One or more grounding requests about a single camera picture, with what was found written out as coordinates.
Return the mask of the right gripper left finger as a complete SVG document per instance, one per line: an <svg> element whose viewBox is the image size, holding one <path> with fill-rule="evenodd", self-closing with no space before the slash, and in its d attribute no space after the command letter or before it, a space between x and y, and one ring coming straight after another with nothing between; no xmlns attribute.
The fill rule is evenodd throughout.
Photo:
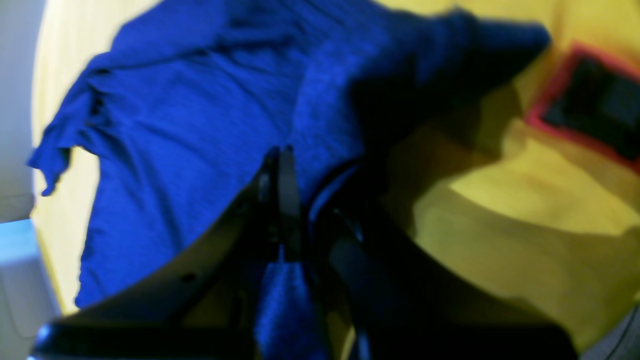
<svg viewBox="0 0 640 360"><path fill-rule="evenodd" d="M290 146L272 148L224 214L128 289L43 325L32 360L260 360L253 328L269 264L303 257Z"/></svg>

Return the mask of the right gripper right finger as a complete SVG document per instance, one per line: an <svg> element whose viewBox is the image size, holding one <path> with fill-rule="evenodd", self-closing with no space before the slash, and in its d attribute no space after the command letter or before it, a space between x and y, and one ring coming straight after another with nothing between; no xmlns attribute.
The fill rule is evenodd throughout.
<svg viewBox="0 0 640 360"><path fill-rule="evenodd" d="M331 171L310 205L317 268L345 295L350 360L576 360L556 325L480 325L448 315L462 280L421 250L375 200L356 164Z"/></svg>

